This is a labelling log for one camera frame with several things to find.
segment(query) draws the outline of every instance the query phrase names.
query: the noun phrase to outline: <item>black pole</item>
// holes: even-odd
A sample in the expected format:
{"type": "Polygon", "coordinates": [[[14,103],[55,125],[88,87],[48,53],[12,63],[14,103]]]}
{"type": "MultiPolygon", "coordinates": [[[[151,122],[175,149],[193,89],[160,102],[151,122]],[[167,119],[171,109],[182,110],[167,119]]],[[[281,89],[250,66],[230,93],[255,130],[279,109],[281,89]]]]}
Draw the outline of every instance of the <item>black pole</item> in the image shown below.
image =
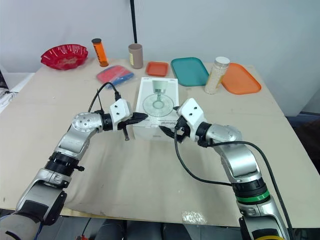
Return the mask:
{"type": "Polygon", "coordinates": [[[131,6],[131,17],[132,17],[134,43],[137,44],[138,41],[137,41],[137,29],[136,29],[135,0],[130,0],[130,6],[131,6]]]}

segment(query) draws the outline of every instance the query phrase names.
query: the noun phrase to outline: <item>green ring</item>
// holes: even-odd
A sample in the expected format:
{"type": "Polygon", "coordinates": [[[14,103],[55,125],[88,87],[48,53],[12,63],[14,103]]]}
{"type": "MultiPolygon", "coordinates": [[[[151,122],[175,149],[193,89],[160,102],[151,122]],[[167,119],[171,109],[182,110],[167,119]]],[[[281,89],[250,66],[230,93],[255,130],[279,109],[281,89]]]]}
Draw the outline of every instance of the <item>green ring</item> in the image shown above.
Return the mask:
{"type": "Polygon", "coordinates": [[[267,197],[270,196],[270,193],[268,190],[266,190],[265,193],[262,193],[261,195],[258,195],[258,196],[252,196],[252,197],[239,197],[239,196],[235,196],[236,199],[239,201],[239,202],[243,202],[243,203],[252,203],[252,202],[258,202],[258,201],[261,201],[267,197]]]}

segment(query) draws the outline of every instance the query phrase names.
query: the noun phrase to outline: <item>orange cylinder container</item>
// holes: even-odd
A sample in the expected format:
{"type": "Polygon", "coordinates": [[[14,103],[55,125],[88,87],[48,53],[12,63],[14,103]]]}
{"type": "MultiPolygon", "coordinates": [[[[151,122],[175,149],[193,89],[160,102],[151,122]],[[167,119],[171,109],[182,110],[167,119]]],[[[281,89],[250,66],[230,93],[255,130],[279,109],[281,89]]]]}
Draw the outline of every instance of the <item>orange cylinder container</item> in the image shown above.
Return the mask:
{"type": "Polygon", "coordinates": [[[105,54],[104,46],[102,45],[101,39],[100,38],[95,38],[92,39],[91,41],[93,43],[93,47],[96,53],[96,56],[99,60],[100,66],[101,67],[106,67],[109,65],[107,56],[105,54]]]}

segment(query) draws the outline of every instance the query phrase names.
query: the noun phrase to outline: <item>brown paper cup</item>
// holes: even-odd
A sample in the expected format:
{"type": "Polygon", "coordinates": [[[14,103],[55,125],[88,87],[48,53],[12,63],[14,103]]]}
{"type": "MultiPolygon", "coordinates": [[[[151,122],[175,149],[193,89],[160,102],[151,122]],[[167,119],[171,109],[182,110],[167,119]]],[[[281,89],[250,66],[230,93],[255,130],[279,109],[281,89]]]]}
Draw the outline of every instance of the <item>brown paper cup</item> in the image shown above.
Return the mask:
{"type": "Polygon", "coordinates": [[[134,69],[141,69],[144,66],[142,45],[133,43],[129,45],[129,62],[134,69]]]}

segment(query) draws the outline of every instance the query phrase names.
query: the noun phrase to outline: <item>red glass bowl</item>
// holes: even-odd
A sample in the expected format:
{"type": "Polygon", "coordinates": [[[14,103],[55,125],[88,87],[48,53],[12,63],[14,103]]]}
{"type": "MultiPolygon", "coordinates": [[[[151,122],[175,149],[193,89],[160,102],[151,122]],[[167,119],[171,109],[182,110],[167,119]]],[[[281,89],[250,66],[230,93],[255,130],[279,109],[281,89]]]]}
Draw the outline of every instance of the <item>red glass bowl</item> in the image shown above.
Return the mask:
{"type": "Polygon", "coordinates": [[[75,69],[88,56],[87,48],[78,44],[55,46],[41,55],[41,63],[58,70],[75,69]]]}

